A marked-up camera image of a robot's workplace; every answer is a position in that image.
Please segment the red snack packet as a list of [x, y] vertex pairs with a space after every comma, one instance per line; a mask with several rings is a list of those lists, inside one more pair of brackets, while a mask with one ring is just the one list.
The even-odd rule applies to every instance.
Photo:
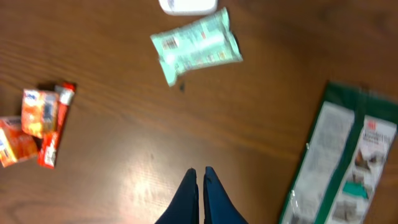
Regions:
[[44, 136], [42, 146], [38, 155], [38, 165], [54, 169], [57, 161], [58, 148], [62, 139], [63, 128], [67, 120], [70, 104], [75, 95], [76, 85], [64, 82], [57, 85], [55, 91], [60, 94], [58, 101], [57, 128], [54, 132]]

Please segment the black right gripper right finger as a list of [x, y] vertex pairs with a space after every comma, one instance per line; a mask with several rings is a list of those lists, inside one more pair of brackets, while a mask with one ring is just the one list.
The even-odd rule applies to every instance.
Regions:
[[229, 199], [214, 168], [206, 166], [203, 179], [204, 224], [248, 224]]

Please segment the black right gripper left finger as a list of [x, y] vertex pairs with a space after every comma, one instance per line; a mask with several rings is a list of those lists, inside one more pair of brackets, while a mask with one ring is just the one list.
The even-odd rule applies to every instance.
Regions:
[[155, 224], [198, 224], [199, 204], [196, 170], [185, 173], [172, 201]]

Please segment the orange white tissue pack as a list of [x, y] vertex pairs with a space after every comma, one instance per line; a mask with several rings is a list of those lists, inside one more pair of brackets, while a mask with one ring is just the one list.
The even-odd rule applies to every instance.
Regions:
[[22, 130], [43, 139], [57, 127], [59, 94], [55, 91], [24, 89], [22, 99]]

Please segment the green 3M package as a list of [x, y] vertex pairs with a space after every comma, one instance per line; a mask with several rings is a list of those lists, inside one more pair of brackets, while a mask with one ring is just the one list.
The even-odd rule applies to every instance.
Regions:
[[397, 103], [328, 83], [279, 223], [363, 223], [397, 137]]

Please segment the white toilet wipes pack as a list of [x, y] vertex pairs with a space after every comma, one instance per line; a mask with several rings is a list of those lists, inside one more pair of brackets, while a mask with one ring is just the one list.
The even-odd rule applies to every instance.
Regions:
[[169, 86], [190, 70], [243, 61], [227, 8], [150, 37]]

